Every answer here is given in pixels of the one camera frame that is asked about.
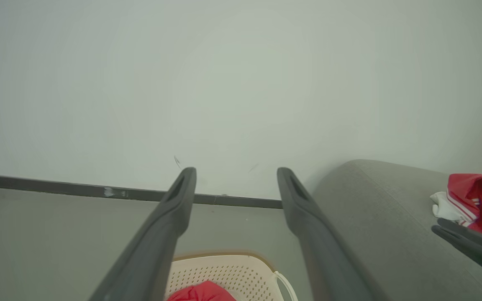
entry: beige laundry basket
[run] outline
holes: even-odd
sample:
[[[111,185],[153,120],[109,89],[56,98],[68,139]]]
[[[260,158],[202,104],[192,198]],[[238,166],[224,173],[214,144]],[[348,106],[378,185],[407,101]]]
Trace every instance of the beige laundry basket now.
[[[236,301],[284,301],[278,279],[291,301],[298,301],[289,281],[256,257],[216,255],[183,259],[172,262],[164,299],[180,289],[210,280],[227,290]]]

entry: white wall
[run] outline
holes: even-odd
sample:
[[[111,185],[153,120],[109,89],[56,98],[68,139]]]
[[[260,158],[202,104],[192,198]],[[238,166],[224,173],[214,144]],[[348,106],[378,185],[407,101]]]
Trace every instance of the white wall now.
[[[174,156],[262,198],[279,166],[482,173],[482,1],[0,0],[0,175],[166,190]]]

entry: red cloth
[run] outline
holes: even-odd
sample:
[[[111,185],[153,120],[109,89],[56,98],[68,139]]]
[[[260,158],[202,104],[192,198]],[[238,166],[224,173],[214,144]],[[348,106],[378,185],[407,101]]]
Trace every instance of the red cloth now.
[[[172,294],[167,301],[236,301],[225,289],[211,281],[189,286]]]
[[[482,233],[482,175],[476,173],[450,175],[447,196],[450,202],[473,221],[465,225]]]

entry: basket handle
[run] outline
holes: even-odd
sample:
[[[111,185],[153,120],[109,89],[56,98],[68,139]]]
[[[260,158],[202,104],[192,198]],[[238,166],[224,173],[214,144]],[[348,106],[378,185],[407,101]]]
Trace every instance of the basket handle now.
[[[271,276],[271,280],[276,281],[278,279],[280,279],[280,281],[284,284],[285,289],[287,289],[287,293],[289,294],[289,298],[291,299],[291,301],[299,301],[299,299],[297,298],[297,295],[295,294],[295,290],[293,289],[293,286],[291,286],[287,278],[283,276],[283,274],[280,274],[278,271],[276,271]],[[276,289],[278,290],[278,292],[280,292],[280,287],[278,286],[278,282],[276,283]]]

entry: gray floor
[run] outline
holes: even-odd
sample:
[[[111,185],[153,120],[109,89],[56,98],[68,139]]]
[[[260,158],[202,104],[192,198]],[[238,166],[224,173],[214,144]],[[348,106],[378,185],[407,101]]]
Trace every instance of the gray floor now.
[[[156,205],[0,189],[0,300],[87,300]],[[265,257],[313,300],[281,209],[194,204],[176,256],[220,251]]]

